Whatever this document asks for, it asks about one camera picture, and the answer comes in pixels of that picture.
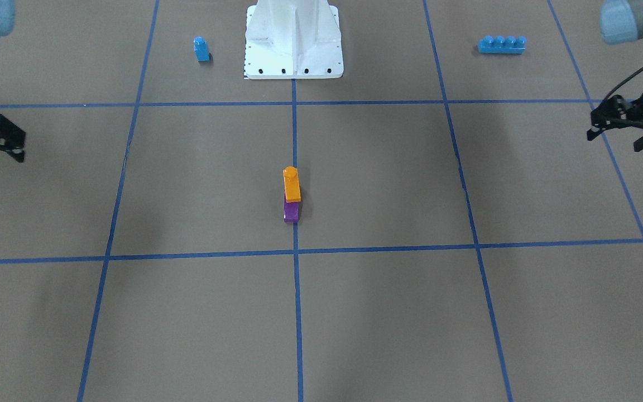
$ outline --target white mounting plate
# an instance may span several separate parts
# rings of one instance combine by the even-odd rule
[[[247,8],[247,26],[257,5]],[[339,8],[329,6],[339,28]],[[294,57],[298,57],[297,71]],[[268,42],[246,41],[244,52],[245,79],[326,79],[344,74],[341,41],[319,42],[300,55],[275,51]]]

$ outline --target lego brick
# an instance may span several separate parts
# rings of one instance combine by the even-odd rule
[[[288,203],[284,199],[284,222],[297,223],[299,221],[299,206],[301,203]]]
[[[299,172],[294,166],[287,166],[282,172],[284,176],[284,198],[289,203],[301,201],[301,189],[299,188]]]
[[[495,53],[495,54],[522,54],[525,51],[525,44],[527,39],[524,36],[515,39],[513,36],[503,38],[498,36],[493,39],[492,36],[485,36],[478,42],[478,51],[480,53]]]
[[[205,39],[203,39],[202,36],[198,36],[193,39],[192,43],[197,61],[210,61],[210,51],[207,49]]]

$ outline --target purple block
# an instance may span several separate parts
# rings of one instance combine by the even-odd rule
[[[299,204],[288,203],[284,198],[284,222],[296,223],[299,221]]]

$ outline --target orange stud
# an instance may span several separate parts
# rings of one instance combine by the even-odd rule
[[[284,176],[284,198],[288,203],[298,203],[301,201],[298,171],[294,166],[287,166],[282,174]]]

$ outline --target blue lego brick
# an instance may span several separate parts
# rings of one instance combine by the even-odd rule
[[[478,42],[478,51],[480,53],[500,53],[500,54],[522,54],[525,51],[527,39],[524,36],[515,39],[513,36],[503,38],[498,36],[493,39],[492,36],[485,36]]]
[[[207,42],[205,39],[203,39],[202,36],[198,36],[193,39],[192,43],[197,61],[210,61],[210,52],[207,49]]]

